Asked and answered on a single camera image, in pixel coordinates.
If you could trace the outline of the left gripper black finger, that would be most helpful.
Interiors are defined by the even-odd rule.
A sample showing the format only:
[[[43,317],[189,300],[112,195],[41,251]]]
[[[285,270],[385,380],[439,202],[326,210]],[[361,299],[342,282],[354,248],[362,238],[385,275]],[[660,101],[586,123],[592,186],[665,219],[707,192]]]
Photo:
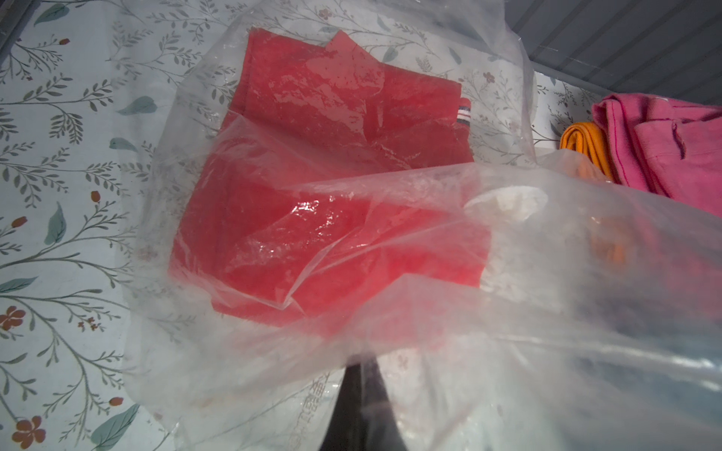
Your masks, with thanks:
[[[400,451],[406,444],[385,388],[378,362],[345,368],[338,399],[321,451]]]

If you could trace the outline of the pink cloth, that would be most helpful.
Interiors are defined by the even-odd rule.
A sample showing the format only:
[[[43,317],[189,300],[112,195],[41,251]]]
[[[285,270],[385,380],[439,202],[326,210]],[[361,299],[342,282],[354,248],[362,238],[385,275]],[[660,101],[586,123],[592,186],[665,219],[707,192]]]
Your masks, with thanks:
[[[721,108],[648,94],[610,95],[592,107],[615,178],[721,215]]]

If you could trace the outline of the orange trousers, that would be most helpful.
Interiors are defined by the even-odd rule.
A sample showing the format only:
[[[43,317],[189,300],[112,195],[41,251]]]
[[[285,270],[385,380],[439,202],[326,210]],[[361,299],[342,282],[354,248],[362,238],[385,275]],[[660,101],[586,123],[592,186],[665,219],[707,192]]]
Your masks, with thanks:
[[[607,137],[594,122],[577,122],[568,127],[561,136],[560,148],[584,155],[604,176],[617,182]]]

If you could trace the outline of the clear plastic vacuum bag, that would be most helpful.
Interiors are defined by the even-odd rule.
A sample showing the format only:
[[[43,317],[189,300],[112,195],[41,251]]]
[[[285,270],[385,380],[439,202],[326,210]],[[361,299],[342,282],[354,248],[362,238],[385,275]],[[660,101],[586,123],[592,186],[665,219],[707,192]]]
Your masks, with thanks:
[[[572,151],[539,154],[535,74],[501,2],[359,2],[514,67],[519,129],[505,150],[518,163],[481,158],[472,97],[445,78],[471,103],[469,200],[526,185],[547,205],[521,223],[463,208],[490,235],[475,287],[408,274],[347,318],[282,326],[215,310],[169,263],[249,34],[278,34],[252,9],[203,58],[240,69],[214,127],[185,106],[207,98],[193,71],[152,156],[133,255],[132,397],[180,450],[320,450],[345,368],[375,360],[404,450],[720,449],[720,219],[620,186]]]

